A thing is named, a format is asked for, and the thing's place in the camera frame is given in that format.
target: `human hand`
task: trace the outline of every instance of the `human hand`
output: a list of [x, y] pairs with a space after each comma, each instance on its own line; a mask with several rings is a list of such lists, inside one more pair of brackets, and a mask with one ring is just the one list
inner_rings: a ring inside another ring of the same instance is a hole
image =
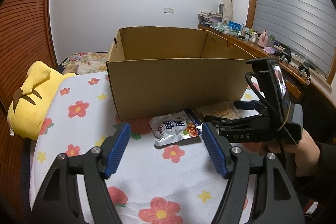
[[[320, 149], [307, 131], [303, 129], [302, 139], [298, 145], [282, 143], [282, 146], [285, 152], [295, 155], [295, 176], [308, 177], [317, 172], [316, 165], [320, 158]], [[279, 144], [275, 140], [264, 142], [259, 150], [261, 156], [268, 152], [280, 153]]]

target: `gray roller blind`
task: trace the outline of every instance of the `gray roller blind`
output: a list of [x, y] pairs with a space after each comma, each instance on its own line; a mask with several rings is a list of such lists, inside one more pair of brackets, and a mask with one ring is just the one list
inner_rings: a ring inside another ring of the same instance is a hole
[[336, 10], [331, 0], [257, 0], [253, 28], [268, 30], [329, 72], [336, 46]]

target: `floral blanket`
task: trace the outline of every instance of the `floral blanket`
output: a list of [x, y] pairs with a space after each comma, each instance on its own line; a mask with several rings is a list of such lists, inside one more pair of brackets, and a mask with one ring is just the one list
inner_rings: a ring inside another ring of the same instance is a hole
[[62, 74], [74, 72], [78, 75], [106, 71], [108, 53], [103, 52], [79, 52], [70, 55], [62, 63]]
[[[251, 89], [242, 97], [244, 101], [257, 99]], [[241, 115], [256, 113], [244, 110]], [[131, 138], [117, 172], [106, 181], [122, 222], [211, 223], [227, 180], [216, 173], [201, 137], [194, 143], [155, 148], [150, 119], [127, 121], [132, 129]], [[83, 155], [113, 135], [119, 123], [106, 72], [65, 79], [51, 103], [36, 143], [30, 180], [31, 207], [59, 153], [69, 157]], [[84, 178], [77, 176], [77, 180], [85, 221], [93, 224]], [[249, 219], [254, 183], [255, 176], [251, 175], [240, 223]]]

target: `pink bottle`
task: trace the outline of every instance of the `pink bottle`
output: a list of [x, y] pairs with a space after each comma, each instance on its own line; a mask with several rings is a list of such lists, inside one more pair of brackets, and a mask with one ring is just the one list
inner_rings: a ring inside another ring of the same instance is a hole
[[260, 47], [266, 47], [268, 44], [268, 36], [267, 36], [267, 31], [264, 30], [264, 32], [260, 35], [258, 45]]

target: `cardboard box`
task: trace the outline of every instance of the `cardboard box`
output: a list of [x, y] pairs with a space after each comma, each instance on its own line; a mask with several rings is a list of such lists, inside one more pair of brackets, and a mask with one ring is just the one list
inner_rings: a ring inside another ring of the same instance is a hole
[[120, 29], [106, 63], [122, 121], [240, 100], [254, 57], [213, 32], [167, 27]]

